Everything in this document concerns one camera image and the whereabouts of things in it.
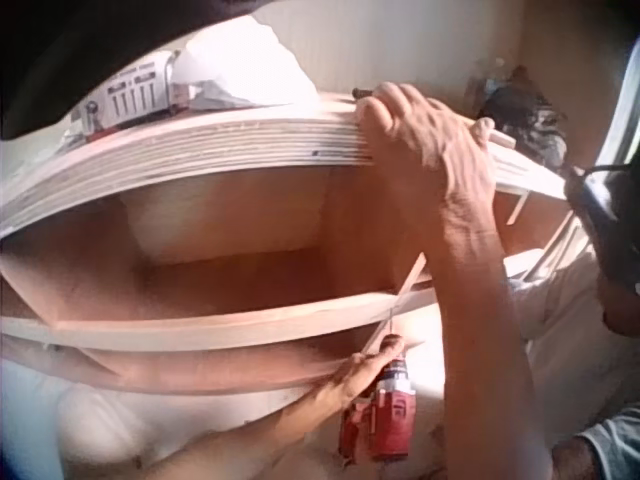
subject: wooden panel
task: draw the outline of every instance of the wooden panel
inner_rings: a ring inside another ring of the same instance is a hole
[[[144,315],[140,254],[115,198],[5,239],[0,272],[46,323]]]
[[[408,314],[396,322],[407,346],[425,341],[438,316]],[[43,373],[94,387],[145,393],[242,393],[309,385],[332,375],[362,350],[375,325],[308,339],[226,350],[127,353],[43,348],[2,337],[2,357]]]
[[[38,317],[2,277],[0,277],[0,316],[16,318]]]
[[[369,293],[250,313],[147,321],[68,321],[55,328],[38,320],[2,318],[2,333],[78,348],[172,352],[236,348],[324,335],[389,318],[397,297]],[[433,289],[409,292],[397,314],[433,305]]]
[[[420,255],[375,169],[334,168],[322,246],[337,290],[356,294],[404,285]]]
[[[250,312],[337,296],[313,248],[150,267],[144,287],[157,306],[154,318]]]
[[[329,172],[300,167],[205,175],[121,198],[154,264],[297,250],[318,243]]]
[[[353,102],[174,118],[118,132],[3,182],[0,237],[73,206],[145,185],[208,173],[370,163]],[[562,197],[562,180],[491,143],[500,188]]]

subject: wooden strip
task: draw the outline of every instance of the wooden strip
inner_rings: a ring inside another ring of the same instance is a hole
[[[437,308],[398,318],[408,346],[427,340]],[[228,394],[304,386],[332,375],[371,335],[374,325],[319,337],[254,347],[174,353],[43,348],[35,341],[2,337],[4,359],[43,373],[99,388],[164,394]]]
[[[502,187],[562,196],[559,177],[517,152],[495,144],[490,148]],[[345,103],[173,119],[116,133],[3,182],[0,238],[72,206],[170,179],[286,165],[367,163],[353,105]]]
[[[415,297],[411,309],[435,303],[432,290],[409,295]],[[388,317],[395,301],[395,295],[371,293],[242,314],[129,322],[62,321],[55,328],[33,319],[3,317],[1,327],[3,334],[13,337],[77,348],[212,350],[296,340],[376,323]]]

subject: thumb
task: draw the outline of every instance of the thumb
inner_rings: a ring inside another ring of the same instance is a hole
[[[489,143],[489,136],[491,135],[491,131],[495,128],[495,126],[495,122],[488,117],[481,118],[477,120],[476,123],[471,125],[469,131],[471,132],[471,136],[480,148],[487,148],[487,144]]]
[[[385,348],[380,350],[377,354],[373,355],[369,360],[375,364],[376,367],[382,369],[391,360],[396,358],[404,350],[404,340],[402,337],[397,336],[392,341],[387,343]]]

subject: sleeve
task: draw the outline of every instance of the sleeve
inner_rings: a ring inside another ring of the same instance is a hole
[[[578,436],[593,447],[604,480],[640,478],[640,403]]]
[[[553,314],[587,284],[595,282],[597,272],[595,255],[588,251],[566,268],[542,280],[511,281],[511,295],[522,339],[531,341],[542,335]]]

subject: cordless drill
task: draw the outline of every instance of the cordless drill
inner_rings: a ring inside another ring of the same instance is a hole
[[[380,349],[398,335],[387,335]],[[369,454],[375,462],[391,463],[409,455],[416,414],[416,392],[401,353],[385,366],[372,385],[342,415],[338,452],[347,465],[355,463],[358,434],[366,428]]]

